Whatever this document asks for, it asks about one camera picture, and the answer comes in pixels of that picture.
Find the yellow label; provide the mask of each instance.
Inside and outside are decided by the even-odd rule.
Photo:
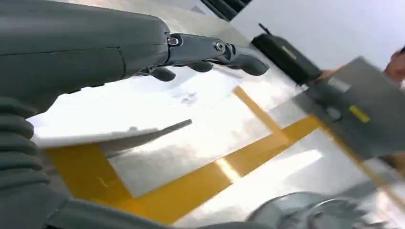
[[[360,121],[367,123],[370,121],[370,117],[364,113],[362,110],[360,110],[357,106],[351,105],[349,107],[349,110],[358,118]]]
[[[297,59],[297,56],[294,55],[286,46],[283,45],[281,48],[282,48],[288,55],[290,55],[292,59],[294,59],[294,60]]]

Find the gray robot arm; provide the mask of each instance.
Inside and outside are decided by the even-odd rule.
[[[164,229],[51,190],[25,119],[55,99],[133,75],[168,81],[165,66],[211,62],[260,75],[254,53],[219,39],[170,34],[160,19],[44,0],[0,1],[0,226],[7,229]]]

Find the person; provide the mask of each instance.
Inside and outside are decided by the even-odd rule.
[[[339,69],[323,70],[318,80],[326,79],[335,74]],[[384,73],[393,81],[401,83],[405,79],[405,46],[392,54],[390,62],[384,70]]]

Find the metal screw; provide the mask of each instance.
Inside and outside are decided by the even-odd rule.
[[[180,43],[179,39],[175,37],[170,37],[167,39],[167,44],[169,45],[178,45]]]
[[[218,52],[222,52],[225,49],[225,45],[222,42],[215,42],[214,43],[214,48],[218,51]]]

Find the gray tablet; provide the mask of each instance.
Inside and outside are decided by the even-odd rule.
[[[405,94],[363,58],[307,94],[331,117],[326,125],[363,159],[405,151]]]

